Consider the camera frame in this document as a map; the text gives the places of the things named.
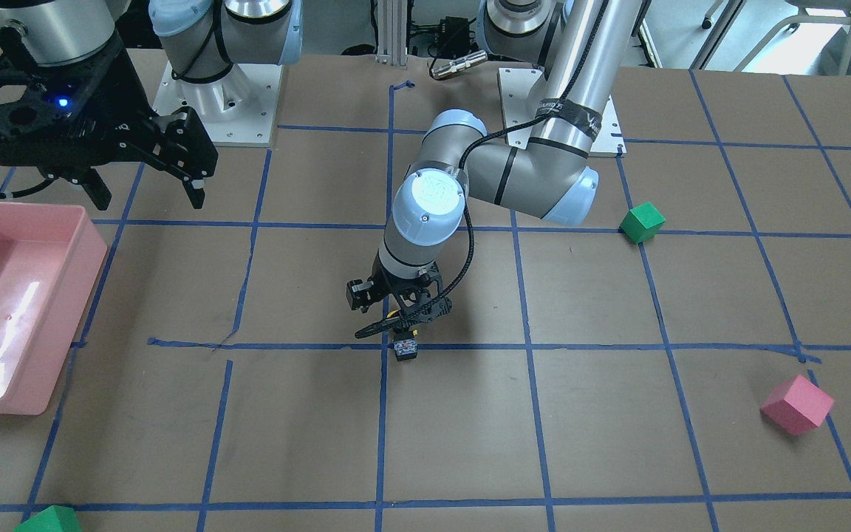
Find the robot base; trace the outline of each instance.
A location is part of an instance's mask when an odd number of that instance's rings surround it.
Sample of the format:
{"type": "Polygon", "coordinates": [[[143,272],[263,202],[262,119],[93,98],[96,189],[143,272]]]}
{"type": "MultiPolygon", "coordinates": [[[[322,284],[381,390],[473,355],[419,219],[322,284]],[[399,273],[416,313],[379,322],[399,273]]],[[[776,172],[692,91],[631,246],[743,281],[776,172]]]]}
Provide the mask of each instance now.
{"type": "MultiPolygon", "coordinates": [[[[540,77],[541,70],[537,68],[499,68],[497,70],[505,127],[521,124],[533,118],[527,110],[527,93],[530,93],[530,88],[540,77]]],[[[604,127],[593,142],[593,148],[590,149],[590,156],[615,157],[619,149],[622,149],[625,154],[626,141],[622,137],[622,128],[619,127],[619,118],[615,114],[612,97],[606,103],[602,126],[604,127]]],[[[524,128],[508,134],[507,144],[524,149],[527,147],[528,138],[530,138],[530,128],[524,128]]]]}
{"type": "Polygon", "coordinates": [[[188,103],[199,111],[205,130],[216,146],[267,148],[274,130],[283,67],[277,64],[236,66],[244,75],[229,74],[221,81],[199,85],[194,87],[194,95],[183,94],[188,93],[183,90],[188,83],[173,80],[172,66],[167,63],[153,109],[172,112],[188,103]],[[232,93],[241,93],[239,105],[213,111],[206,109],[207,101],[222,101],[232,93]]]}

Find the cube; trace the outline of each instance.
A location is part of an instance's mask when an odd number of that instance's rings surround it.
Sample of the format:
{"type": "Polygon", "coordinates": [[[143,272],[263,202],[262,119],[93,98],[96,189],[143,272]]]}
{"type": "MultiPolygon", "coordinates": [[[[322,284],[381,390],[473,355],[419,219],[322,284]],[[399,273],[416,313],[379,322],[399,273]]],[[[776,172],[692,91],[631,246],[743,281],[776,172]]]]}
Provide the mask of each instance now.
{"type": "Polygon", "coordinates": [[[81,532],[81,524],[73,509],[48,506],[40,514],[16,526],[15,532],[81,532]]]}
{"type": "Polygon", "coordinates": [[[619,228],[637,245],[655,236],[663,223],[665,217],[662,213],[651,202],[645,202],[637,208],[629,209],[619,228]]]}
{"type": "Polygon", "coordinates": [[[773,388],[760,411],[793,435],[819,427],[830,413],[834,400],[803,375],[773,388]]]}

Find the pink tray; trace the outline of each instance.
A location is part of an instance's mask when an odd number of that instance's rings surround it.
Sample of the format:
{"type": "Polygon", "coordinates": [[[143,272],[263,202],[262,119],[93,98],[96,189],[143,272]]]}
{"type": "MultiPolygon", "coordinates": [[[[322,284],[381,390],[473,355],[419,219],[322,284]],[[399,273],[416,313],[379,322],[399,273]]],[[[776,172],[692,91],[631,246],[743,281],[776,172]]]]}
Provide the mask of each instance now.
{"type": "Polygon", "coordinates": [[[0,202],[0,414],[48,407],[104,253],[81,206],[0,202]]]}

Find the white chair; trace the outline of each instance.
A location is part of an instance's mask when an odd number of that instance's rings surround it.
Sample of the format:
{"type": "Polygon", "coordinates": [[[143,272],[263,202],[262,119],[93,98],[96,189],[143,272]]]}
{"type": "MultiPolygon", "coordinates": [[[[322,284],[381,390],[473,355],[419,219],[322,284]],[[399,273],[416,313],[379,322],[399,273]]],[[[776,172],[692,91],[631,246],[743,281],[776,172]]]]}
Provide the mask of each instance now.
{"type": "MultiPolygon", "coordinates": [[[[789,16],[782,21],[778,21],[778,23],[774,24],[771,27],[770,31],[764,35],[764,38],[757,43],[753,50],[747,54],[746,57],[740,61],[740,64],[737,64],[737,67],[734,69],[735,72],[740,72],[746,67],[753,58],[760,53],[761,50],[766,47],[767,43],[770,43],[770,40],[776,36],[777,33],[780,33],[780,30],[783,30],[784,27],[790,26],[793,29],[797,28],[801,23],[815,23],[815,24],[840,24],[840,26],[848,26],[849,33],[847,35],[847,39],[845,39],[845,45],[842,47],[842,57],[840,60],[840,65],[838,65],[838,74],[845,75],[849,68],[849,61],[851,60],[851,0],[785,0],[790,6],[794,6],[797,9],[797,14],[793,16],[789,16]],[[810,15],[807,13],[807,9],[817,9],[817,10],[841,10],[844,11],[845,16],[842,17],[831,17],[831,16],[821,16],[821,15],[810,15]]],[[[707,30],[707,28],[711,27],[711,17],[718,10],[718,7],[724,2],[724,0],[715,0],[715,2],[711,5],[711,9],[708,10],[708,13],[705,14],[705,21],[702,22],[702,27],[707,30]]]]}

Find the pink plastic container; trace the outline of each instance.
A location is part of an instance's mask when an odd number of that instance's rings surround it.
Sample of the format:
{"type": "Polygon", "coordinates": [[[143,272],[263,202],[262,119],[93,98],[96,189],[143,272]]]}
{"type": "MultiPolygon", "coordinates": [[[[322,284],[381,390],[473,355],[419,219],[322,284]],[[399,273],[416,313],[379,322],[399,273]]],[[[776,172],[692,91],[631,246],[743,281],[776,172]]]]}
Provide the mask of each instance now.
{"type": "Polygon", "coordinates": [[[0,414],[48,407],[104,253],[81,206],[0,202],[0,414]]]}

